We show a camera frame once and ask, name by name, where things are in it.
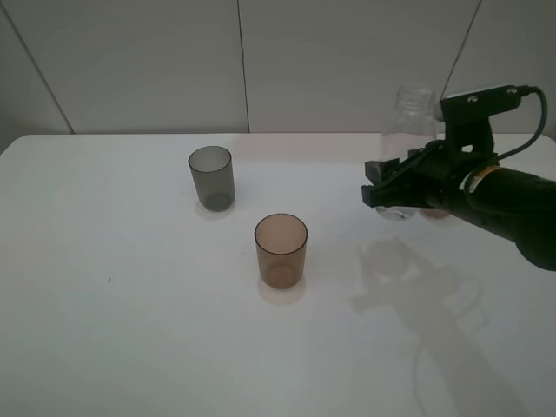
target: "translucent cup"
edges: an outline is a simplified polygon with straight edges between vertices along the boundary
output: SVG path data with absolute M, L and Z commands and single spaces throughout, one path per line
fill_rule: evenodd
M 308 231 L 294 215 L 275 214 L 255 228 L 261 278 L 270 287 L 290 288 L 303 277 Z
M 200 148 L 191 154 L 188 164 L 203 207 L 224 211 L 234 202 L 232 155 L 227 149 L 220 146 Z

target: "tabletop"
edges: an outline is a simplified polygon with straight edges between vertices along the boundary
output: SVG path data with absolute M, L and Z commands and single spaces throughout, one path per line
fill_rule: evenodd
M 556 275 L 456 218 L 366 207 L 378 140 L 15 141 L 0 156 L 0 415 L 556 415 Z M 208 144 L 233 155 L 220 214 L 187 164 Z M 556 179 L 556 144 L 505 165 Z M 286 291 L 255 255 L 255 225 L 278 212 L 308 227 Z

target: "gray cup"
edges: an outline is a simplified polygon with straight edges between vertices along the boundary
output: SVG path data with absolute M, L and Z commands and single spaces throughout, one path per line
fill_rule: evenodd
M 224 211 L 235 199 L 232 155 L 220 146 L 206 146 L 188 160 L 199 202 L 208 210 Z

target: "plastic bottle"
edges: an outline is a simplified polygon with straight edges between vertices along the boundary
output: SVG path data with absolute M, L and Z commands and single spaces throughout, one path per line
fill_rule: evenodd
M 381 160 L 407 159 L 411 149 L 423 148 L 436 139 L 433 118 L 434 91 L 421 86 L 402 86 L 398 90 L 394 110 L 381 134 Z M 417 213 L 411 207 L 377 207 L 388 220 L 406 220 Z

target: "white wall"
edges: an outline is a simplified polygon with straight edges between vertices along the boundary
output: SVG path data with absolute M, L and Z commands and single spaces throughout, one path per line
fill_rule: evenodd
M 248 130 L 230 0 L 4 0 L 76 133 Z
M 403 83 L 438 93 L 476 0 L 240 0 L 252 132 L 380 131 Z
M 0 7 L 0 153 L 19 136 L 69 132 Z
M 483 0 L 447 92 L 489 84 L 540 86 L 548 95 L 546 132 L 556 134 L 556 1 Z M 539 100 L 524 99 L 513 112 L 493 118 L 499 132 L 532 132 Z

